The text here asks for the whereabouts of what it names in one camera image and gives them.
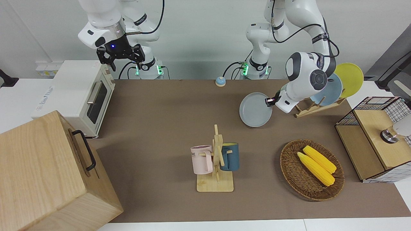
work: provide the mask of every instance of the oven window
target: oven window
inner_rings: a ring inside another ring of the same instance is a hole
[[[96,124],[97,118],[99,117],[101,108],[104,103],[104,99],[106,98],[107,95],[107,88],[104,86],[102,83],[102,86],[100,88],[99,93],[97,94],[97,98],[94,104],[90,105],[87,111],[87,116],[90,118],[91,122],[93,124]]]

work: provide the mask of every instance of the corn cob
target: corn cob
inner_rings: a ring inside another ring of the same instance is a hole
[[[327,170],[327,172],[329,172],[330,174],[335,173],[335,170],[337,170],[337,167],[333,163],[331,163],[331,161],[329,161],[325,156],[323,156],[311,146],[307,145],[305,148],[303,148],[303,151],[307,156],[311,157],[311,159],[321,165],[321,167]]]
[[[321,167],[317,162],[311,159],[309,156],[297,152],[298,157],[307,169],[319,179],[325,186],[330,186],[334,184],[335,178],[327,172],[323,167]]]

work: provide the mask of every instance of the black cable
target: black cable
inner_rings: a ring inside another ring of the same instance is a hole
[[[274,5],[275,5],[275,0],[274,0],[274,3],[272,4],[272,8],[271,8],[271,18],[274,18]],[[305,29],[305,28],[307,28],[307,27],[310,27],[310,26],[315,26],[315,25],[322,28],[322,26],[321,26],[320,24],[317,24],[317,23],[309,24],[309,25],[307,25],[307,26],[305,26],[305,27],[300,28],[299,30],[297,30],[294,34],[292,34],[291,36],[289,36],[288,38],[286,38],[284,41],[278,41],[278,40],[275,38],[274,30],[272,30],[272,36],[274,37],[274,40],[275,40],[277,43],[283,43],[283,42],[287,41],[288,39],[290,39],[291,37],[293,37],[294,35],[296,35],[298,32],[302,31],[303,29]],[[336,54],[336,55],[324,55],[324,57],[335,58],[335,57],[339,56],[339,48],[338,48],[338,46],[337,46],[333,41],[331,41],[330,38],[327,38],[327,40],[328,40],[330,43],[332,43],[333,46],[337,49],[337,54]]]
[[[268,77],[267,77],[267,79],[270,77],[270,75],[271,75],[271,71],[272,71],[272,67],[268,67],[269,69],[270,69],[270,72],[268,73]]]
[[[339,56],[338,46],[332,40],[330,40],[330,38],[327,38],[327,40],[337,49],[337,54],[336,55],[324,55],[324,57],[335,58],[335,57]]]
[[[170,72],[169,72],[169,68],[168,67],[166,67],[166,66],[161,66],[162,68],[165,68],[165,69],[167,69],[167,75],[169,76],[169,79],[171,79],[170,78]]]
[[[129,75],[130,69],[137,69],[137,67],[129,67],[128,68],[128,70],[127,70],[127,79],[130,79],[130,75]]]
[[[377,81],[380,81],[380,79],[397,63],[399,62],[401,59],[403,59],[405,56],[409,55],[411,53],[411,51],[409,51],[407,54],[405,54],[404,56],[402,56],[401,58],[399,58],[395,63],[393,63],[391,65],[391,67],[389,67],[379,78]]]
[[[231,67],[231,66],[233,66],[233,65],[236,65],[236,64],[242,64],[241,62],[233,62],[233,63],[231,63],[227,68],[226,68],[226,70],[224,71],[224,74],[223,74],[223,77],[226,75],[226,72],[228,71],[228,69]]]
[[[274,40],[275,40],[277,43],[283,43],[283,42],[287,41],[288,39],[290,39],[291,37],[293,37],[294,35],[296,35],[298,32],[302,31],[303,29],[305,29],[305,28],[307,28],[307,27],[310,27],[310,26],[315,26],[315,25],[316,25],[316,26],[319,26],[319,27],[322,27],[320,24],[317,24],[317,23],[309,24],[309,25],[307,25],[307,26],[305,26],[305,27],[300,28],[299,30],[297,30],[297,32],[295,32],[294,34],[292,34],[290,37],[286,38],[284,41],[278,41],[278,40],[275,38],[274,30],[272,30],[272,36],[274,37]]]
[[[237,67],[237,68],[235,68],[235,69],[233,70],[233,72],[231,73],[231,79],[233,79],[234,72],[235,72],[237,69],[238,69],[238,71],[240,71],[240,69],[242,69],[242,66],[241,66],[241,67]]]
[[[254,49],[251,49],[250,53],[249,53],[249,54],[247,55],[247,57],[244,59],[244,62],[246,62],[246,61],[247,61],[248,57],[250,57],[251,53],[253,53],[253,50],[254,50]],[[238,73],[240,73],[240,70],[238,70],[238,72],[237,72],[236,76],[234,77],[234,79],[236,79],[236,78],[237,78]]]
[[[126,69],[126,67],[127,67],[128,65],[130,65],[131,63],[133,63],[133,62],[128,62],[126,65],[123,66],[123,69],[121,69],[120,74],[118,75],[118,79],[121,78],[121,74],[123,74],[124,69]]]
[[[163,9],[161,9],[160,21],[158,22],[157,27],[153,31],[150,31],[150,32],[141,32],[143,35],[152,34],[152,33],[156,32],[156,30],[160,27],[161,21],[163,21],[164,5],[165,5],[165,0],[163,0]]]

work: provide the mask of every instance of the wooden crate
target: wooden crate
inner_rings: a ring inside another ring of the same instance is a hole
[[[411,161],[405,140],[390,144],[380,132],[393,122],[385,111],[354,110],[359,125],[335,126],[360,180],[373,179]]]
[[[73,130],[54,111],[0,134],[0,230],[95,231],[123,212],[96,150],[88,171]]]

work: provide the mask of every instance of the brown tablecloth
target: brown tablecloth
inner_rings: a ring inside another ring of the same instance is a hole
[[[359,181],[334,128],[348,103],[303,118],[274,107],[260,128],[241,121],[247,94],[272,97],[286,82],[227,81],[219,88],[212,80],[117,81],[100,138],[89,141],[124,207],[112,222],[410,216],[394,184]],[[214,124],[240,147],[231,193],[196,191],[190,147],[211,144]],[[337,156],[346,178],[339,196],[308,202],[287,185],[279,155],[295,139],[319,142]]]

